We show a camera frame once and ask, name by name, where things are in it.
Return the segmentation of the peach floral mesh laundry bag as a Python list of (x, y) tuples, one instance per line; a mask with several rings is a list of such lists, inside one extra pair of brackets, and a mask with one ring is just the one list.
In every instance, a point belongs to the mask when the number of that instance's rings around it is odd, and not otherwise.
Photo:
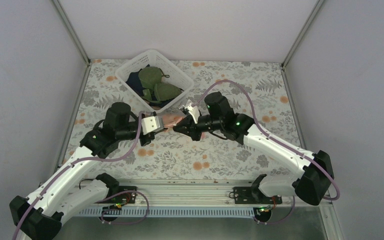
[(184, 116), (179, 114), (174, 114), (174, 113), (167, 113), (162, 115), (164, 128), (167, 128), (167, 129), (173, 128), (183, 119), (184, 119)]

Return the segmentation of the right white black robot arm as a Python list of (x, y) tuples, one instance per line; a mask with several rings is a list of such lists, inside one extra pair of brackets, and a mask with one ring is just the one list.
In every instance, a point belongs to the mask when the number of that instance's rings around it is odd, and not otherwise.
[(249, 115), (234, 112), (220, 92), (204, 98), (208, 114), (201, 115), (196, 106), (184, 107), (186, 117), (174, 126), (174, 131), (199, 141), (204, 132), (220, 131), (223, 139), (263, 152), (289, 170), (287, 177), (259, 175), (250, 187), (254, 202), (264, 203), (269, 197), (296, 196), (305, 203), (317, 206), (324, 199), (334, 179), (330, 156), (297, 147), (258, 127)]

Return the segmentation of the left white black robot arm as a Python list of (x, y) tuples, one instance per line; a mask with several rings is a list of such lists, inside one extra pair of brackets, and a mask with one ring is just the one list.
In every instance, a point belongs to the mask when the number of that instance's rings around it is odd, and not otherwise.
[(107, 173), (88, 186), (69, 194), (98, 163), (112, 163), (129, 156), (136, 145), (149, 144), (164, 129), (163, 118), (153, 112), (136, 116), (124, 102), (116, 102), (80, 141), (73, 155), (45, 183), (27, 197), (16, 196), (9, 204), (16, 226), (14, 240), (52, 240), (62, 226), (94, 203), (114, 202), (119, 182)]

